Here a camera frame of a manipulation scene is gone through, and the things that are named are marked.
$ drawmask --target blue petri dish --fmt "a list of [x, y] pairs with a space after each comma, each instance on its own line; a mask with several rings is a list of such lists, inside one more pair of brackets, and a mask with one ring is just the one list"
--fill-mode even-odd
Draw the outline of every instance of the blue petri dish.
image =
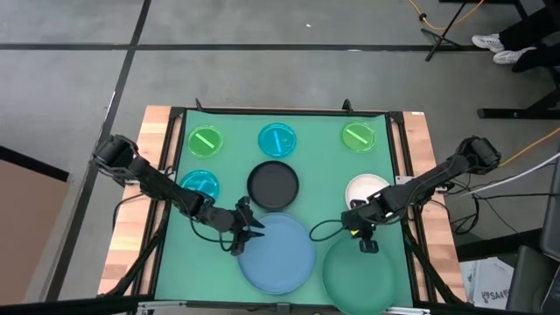
[[218, 199], [220, 185], [218, 179], [210, 171], [191, 171], [186, 174], [179, 185], [183, 188], [199, 191]]
[[283, 158], [296, 148], [296, 133], [285, 123], [272, 123], [259, 133], [259, 147], [271, 158]]
[[264, 236], [250, 239], [238, 256], [241, 273], [260, 292], [281, 295], [307, 281], [315, 263], [315, 248], [301, 223], [284, 213], [259, 218]]

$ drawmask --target green petri dish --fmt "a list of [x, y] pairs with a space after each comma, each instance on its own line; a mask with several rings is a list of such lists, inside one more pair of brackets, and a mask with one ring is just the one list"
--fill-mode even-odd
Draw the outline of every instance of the green petri dish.
[[326, 253], [323, 285], [332, 304], [349, 315], [380, 314], [396, 298], [395, 271], [383, 249], [362, 253], [359, 240], [350, 236]]
[[375, 131], [365, 122], [350, 122], [342, 129], [342, 142], [356, 153], [370, 151], [375, 144]]
[[189, 151], [197, 158], [210, 158], [223, 145], [221, 133], [212, 126], [199, 126], [188, 137]]

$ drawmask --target wooden board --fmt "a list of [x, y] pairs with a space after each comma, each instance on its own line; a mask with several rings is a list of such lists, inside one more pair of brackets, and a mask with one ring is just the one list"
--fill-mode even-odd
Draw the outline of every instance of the wooden board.
[[[171, 107], [167, 106], [149, 106], [144, 114], [137, 143], [140, 154], [147, 158], [154, 166], [157, 166], [159, 163], [170, 110]], [[409, 141], [409, 151], [412, 157], [412, 166], [415, 176], [418, 176], [436, 165], [431, 147], [430, 133], [428, 132], [424, 113], [405, 112], [404, 120]], [[400, 139], [395, 123], [393, 123], [393, 131], [397, 162], [399, 170], [403, 173], [403, 153], [399, 144]], [[172, 157], [174, 156], [178, 132], [179, 128], [176, 127], [171, 140], [172, 146], [168, 157], [168, 165], [171, 164]], [[138, 188], [136, 186], [128, 187], [124, 191], [123, 198], [137, 193]], [[443, 197], [438, 195], [434, 196], [434, 200], [444, 202]], [[117, 216], [115, 232], [109, 245], [108, 257], [98, 290], [99, 293], [112, 289], [136, 259], [142, 242], [149, 205], [149, 200], [142, 197], [121, 206], [121, 211]], [[424, 207], [422, 216], [430, 261], [439, 275], [451, 287], [455, 295], [466, 300], [447, 212], [440, 205], [430, 202]], [[142, 293], [147, 292], [147, 283], [151, 276], [151, 264], [152, 260], [148, 261], [148, 267], [145, 268], [143, 274]], [[422, 267], [417, 261], [416, 277], [418, 279], [420, 298], [427, 300]]]

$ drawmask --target shoe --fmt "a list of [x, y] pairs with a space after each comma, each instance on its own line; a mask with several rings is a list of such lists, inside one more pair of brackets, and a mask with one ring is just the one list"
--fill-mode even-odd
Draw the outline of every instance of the shoe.
[[513, 65], [519, 58], [526, 52], [536, 49], [535, 47], [527, 47], [521, 49], [519, 52], [503, 51], [498, 52], [493, 56], [493, 62], [498, 65]]
[[474, 35], [471, 38], [472, 43], [478, 48], [489, 49], [492, 53], [503, 52], [504, 45], [500, 42], [499, 34], [491, 35]]

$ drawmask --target gray floor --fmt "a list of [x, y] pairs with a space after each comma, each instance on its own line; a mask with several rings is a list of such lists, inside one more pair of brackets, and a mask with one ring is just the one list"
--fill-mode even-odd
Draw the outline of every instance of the gray floor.
[[[433, 24], [444, 25], [456, 4], [418, 0]], [[540, 4], [523, 2], [529, 12]], [[65, 3], [4, 0], [0, 42], [128, 43], [141, 0]], [[468, 44], [474, 33], [499, 31], [519, 20], [513, 6], [484, 5], [450, 32]], [[141, 43], [319, 43], [426, 45], [406, 0], [159, 0]], [[44, 293], [86, 162], [113, 94], [125, 52], [0, 52], [0, 144], [68, 170], [72, 189], [38, 266], [28, 299]], [[552, 89], [542, 69], [513, 74], [490, 52], [137, 52], [113, 133], [136, 138], [146, 105], [337, 109], [349, 98], [357, 109], [415, 110], [426, 114], [437, 161], [470, 135], [488, 137], [504, 157], [557, 127], [557, 122], [486, 121], [479, 107], [523, 108]], [[551, 156], [548, 141], [516, 163], [474, 184], [524, 171]], [[546, 192], [551, 169], [488, 194]], [[112, 208], [121, 190], [98, 178], [61, 298], [92, 297], [110, 240]], [[469, 199], [448, 199], [452, 218], [473, 211]], [[516, 230], [537, 228], [546, 200], [502, 199], [496, 210]], [[486, 239], [511, 230], [482, 206], [473, 231]], [[458, 237], [457, 243], [465, 242]]]

